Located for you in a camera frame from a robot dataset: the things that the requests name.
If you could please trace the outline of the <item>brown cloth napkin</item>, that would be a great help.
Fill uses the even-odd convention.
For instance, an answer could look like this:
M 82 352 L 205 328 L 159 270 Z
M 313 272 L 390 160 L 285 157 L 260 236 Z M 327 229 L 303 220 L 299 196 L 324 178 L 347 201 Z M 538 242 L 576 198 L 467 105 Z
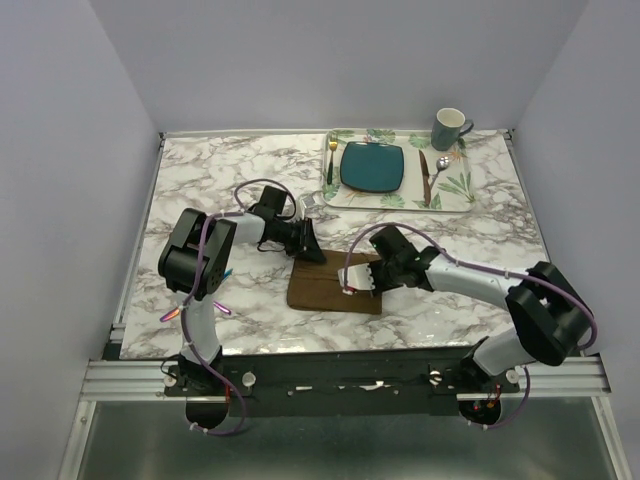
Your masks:
M 325 251 L 325 264 L 296 259 L 287 290 L 287 305 L 294 310 L 380 315 L 382 297 L 369 292 L 346 295 L 338 270 L 344 267 L 346 252 Z

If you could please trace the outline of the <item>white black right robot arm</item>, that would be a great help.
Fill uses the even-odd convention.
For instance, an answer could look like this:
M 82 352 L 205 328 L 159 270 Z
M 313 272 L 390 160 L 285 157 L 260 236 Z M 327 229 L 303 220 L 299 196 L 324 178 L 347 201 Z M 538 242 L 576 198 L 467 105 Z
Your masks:
M 371 264 L 372 290 L 400 287 L 466 296 L 509 313 L 512 327 L 476 343 L 460 362 L 460 379 L 480 392 L 517 366 L 539 362 L 559 366 L 581 348 L 585 335 L 594 341 L 594 315 L 563 274 L 540 261 L 524 270 L 472 264 L 431 245 L 419 251 L 396 225 L 371 237 L 380 259 Z

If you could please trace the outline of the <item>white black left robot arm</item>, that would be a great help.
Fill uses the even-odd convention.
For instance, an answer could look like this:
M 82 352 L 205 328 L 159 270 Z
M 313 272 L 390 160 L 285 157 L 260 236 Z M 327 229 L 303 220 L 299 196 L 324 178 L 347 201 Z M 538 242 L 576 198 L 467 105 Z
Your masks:
M 286 214 L 285 204 L 296 207 L 284 185 L 268 180 L 257 203 L 238 212 L 208 215 L 187 208 L 181 213 L 158 261 L 158 273 L 174 293 L 176 306 L 160 317 L 162 323 L 181 322 L 183 346 L 180 357 L 194 363 L 187 382 L 201 395 L 214 393 L 222 380 L 213 364 L 221 353 L 214 324 L 214 293 L 226 278 L 232 247 L 266 242 L 279 245 L 294 259 L 324 264 L 312 220 Z

